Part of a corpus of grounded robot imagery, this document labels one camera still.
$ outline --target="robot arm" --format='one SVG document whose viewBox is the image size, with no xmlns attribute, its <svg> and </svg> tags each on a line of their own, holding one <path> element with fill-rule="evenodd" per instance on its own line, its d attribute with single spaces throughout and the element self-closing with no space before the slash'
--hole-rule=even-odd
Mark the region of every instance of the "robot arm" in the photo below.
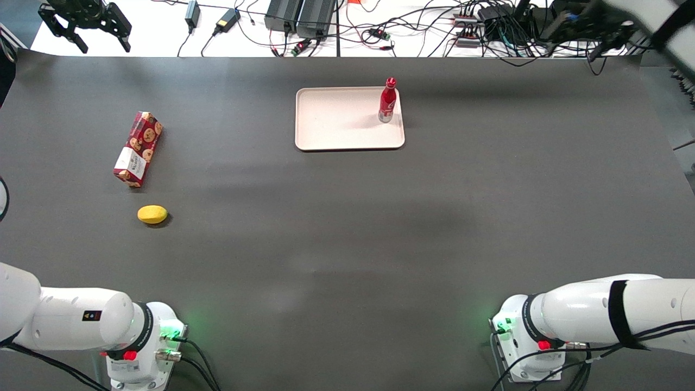
<svg viewBox="0 0 695 391">
<path fill-rule="evenodd" d="M 186 326 L 164 303 L 134 303 L 101 288 L 41 287 L 34 275 L 0 263 L 0 348 L 100 350 L 113 388 L 164 390 L 180 359 Z"/>
<path fill-rule="evenodd" d="M 695 354 L 695 331 L 638 342 L 635 335 L 695 319 L 695 280 L 624 274 L 508 298 L 491 320 L 507 362 L 573 342 L 668 349 Z M 562 367 L 564 353 L 525 358 L 510 370 L 513 381 L 540 381 Z"/>
<path fill-rule="evenodd" d="M 130 51 L 128 37 L 131 24 L 115 3 L 106 5 L 103 0 L 45 0 L 41 4 L 39 16 L 56 37 L 65 37 L 77 45 L 82 53 L 89 49 L 82 38 L 75 33 L 75 28 L 100 29 L 114 35 L 125 51 Z M 67 21 L 64 27 L 57 19 L 60 16 Z"/>
</svg>

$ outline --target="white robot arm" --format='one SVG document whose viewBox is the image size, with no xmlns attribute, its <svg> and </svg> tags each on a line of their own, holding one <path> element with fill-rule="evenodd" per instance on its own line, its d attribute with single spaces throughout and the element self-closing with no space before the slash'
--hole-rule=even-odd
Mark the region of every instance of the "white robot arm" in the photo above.
<svg viewBox="0 0 695 391">
<path fill-rule="evenodd" d="M 47 288 L 0 263 L 0 348 L 100 350 L 117 390 L 164 390 L 186 326 L 164 303 L 101 288 Z"/>
<path fill-rule="evenodd" d="M 638 341 L 645 330 L 695 319 L 695 280 L 623 274 L 508 298 L 491 319 L 515 382 L 540 381 L 564 364 L 570 342 L 621 344 L 695 354 L 695 330 Z M 551 378 L 560 380 L 560 374 Z"/>
</svg>

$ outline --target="yellow lemon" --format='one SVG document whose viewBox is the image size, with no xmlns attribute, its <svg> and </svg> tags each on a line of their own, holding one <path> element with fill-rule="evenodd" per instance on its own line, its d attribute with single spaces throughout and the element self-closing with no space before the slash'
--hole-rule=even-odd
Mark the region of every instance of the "yellow lemon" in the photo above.
<svg viewBox="0 0 695 391">
<path fill-rule="evenodd" d="M 167 214 L 167 210 L 159 205 L 147 205 L 138 210 L 138 218 L 147 224 L 159 224 L 167 218 Z"/>
</svg>

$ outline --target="table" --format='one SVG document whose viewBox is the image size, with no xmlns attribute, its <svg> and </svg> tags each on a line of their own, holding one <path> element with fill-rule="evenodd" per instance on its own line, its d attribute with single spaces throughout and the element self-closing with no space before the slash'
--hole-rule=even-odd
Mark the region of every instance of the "table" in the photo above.
<svg viewBox="0 0 695 391">
<path fill-rule="evenodd" d="M 239 391 L 488 390 L 487 317 L 508 296 L 695 276 L 695 200 L 636 63 L 593 77 L 575 60 L 391 61 L 24 52 L 0 110 L 0 258 L 45 286 L 169 303 Z M 401 150 L 296 149 L 297 90 L 387 76 Z M 132 191 L 111 168 L 137 110 L 165 133 Z M 148 204 L 170 224 L 140 223 Z M 91 372 L 84 352 L 49 354 Z M 3 389 L 78 390 L 42 363 L 0 360 Z M 692 365 L 621 352 L 587 389 L 681 390 Z M 203 383 L 177 365 L 170 389 Z"/>
</svg>

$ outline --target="tray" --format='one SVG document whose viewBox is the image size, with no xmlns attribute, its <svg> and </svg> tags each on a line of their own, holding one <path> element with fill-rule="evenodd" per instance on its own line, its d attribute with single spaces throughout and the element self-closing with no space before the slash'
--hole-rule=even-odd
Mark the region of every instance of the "tray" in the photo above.
<svg viewBox="0 0 695 391">
<path fill-rule="evenodd" d="M 297 91 L 295 145 L 302 151 L 388 150 L 405 143 L 396 90 L 393 119 L 379 121 L 384 87 L 302 88 Z"/>
</svg>

